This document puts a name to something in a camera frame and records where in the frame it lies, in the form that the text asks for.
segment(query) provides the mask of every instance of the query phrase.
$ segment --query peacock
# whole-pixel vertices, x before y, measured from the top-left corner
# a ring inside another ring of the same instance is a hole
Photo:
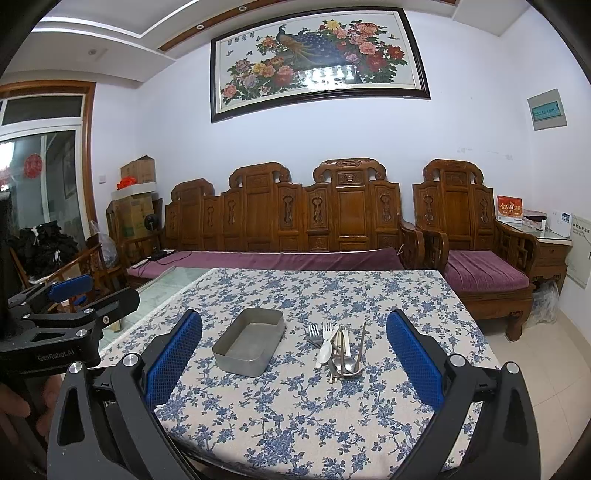
[[[327,38],[304,28],[297,35],[285,33],[286,25],[279,27],[277,41],[293,53],[294,67],[307,70],[319,67],[344,65],[342,53]]]

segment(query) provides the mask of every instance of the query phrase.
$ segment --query glass door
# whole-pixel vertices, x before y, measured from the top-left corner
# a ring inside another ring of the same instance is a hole
[[[0,137],[0,190],[12,198],[12,227],[57,221],[79,248],[89,236],[82,190],[80,127]]]

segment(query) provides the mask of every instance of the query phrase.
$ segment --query carved wooden backrest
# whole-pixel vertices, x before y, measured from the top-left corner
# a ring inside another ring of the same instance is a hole
[[[493,247],[494,201],[480,169],[460,160],[432,160],[413,185],[415,223],[447,233],[450,249]]]
[[[166,243],[218,251],[341,251],[398,247],[400,187],[370,158],[329,160],[309,187],[280,163],[237,169],[218,196],[203,179],[177,185]]]

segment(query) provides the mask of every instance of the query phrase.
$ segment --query window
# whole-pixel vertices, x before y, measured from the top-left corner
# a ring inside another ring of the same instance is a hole
[[[7,100],[2,125],[82,115],[82,95],[47,95]]]

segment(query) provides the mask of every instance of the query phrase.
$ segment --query human hand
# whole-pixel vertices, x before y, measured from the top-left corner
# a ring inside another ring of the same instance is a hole
[[[43,401],[47,406],[47,411],[38,418],[36,427],[39,434],[46,439],[49,435],[51,419],[53,418],[53,412],[56,408],[56,401],[60,387],[61,375],[53,375],[52,377],[49,377],[43,387],[42,396]],[[31,407],[29,404],[6,385],[0,384],[0,428],[2,428],[8,440],[13,445],[18,444],[19,438],[7,415],[25,419],[30,414]]]

